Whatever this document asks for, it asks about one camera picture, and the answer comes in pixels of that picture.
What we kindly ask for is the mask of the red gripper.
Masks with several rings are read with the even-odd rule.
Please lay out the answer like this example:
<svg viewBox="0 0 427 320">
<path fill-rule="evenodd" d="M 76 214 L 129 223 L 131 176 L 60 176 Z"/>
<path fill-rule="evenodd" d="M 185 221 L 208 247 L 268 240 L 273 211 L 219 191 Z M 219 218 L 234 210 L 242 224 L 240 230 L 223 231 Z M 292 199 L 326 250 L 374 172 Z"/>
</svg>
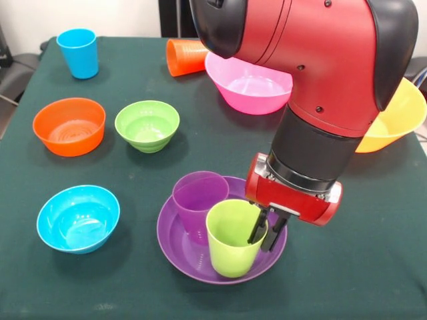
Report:
<svg viewBox="0 0 427 320">
<path fill-rule="evenodd" d="M 253 158 L 246 178 L 245 196 L 262 207 L 273 207 L 297 216 L 300 220 L 323 226 L 335 215 L 342 200 L 343 187 L 335 182 L 324 194 L 302 191 L 286 185 L 272 177 L 267 166 L 267 155 L 257 153 Z M 263 252 L 272 251 L 281 232 L 288 223 L 286 217 L 278 217 L 268 229 L 268 210 L 261 209 L 254 228 L 248 238 L 248 244 L 257 243 L 268 230 L 261 245 Z"/>
</svg>

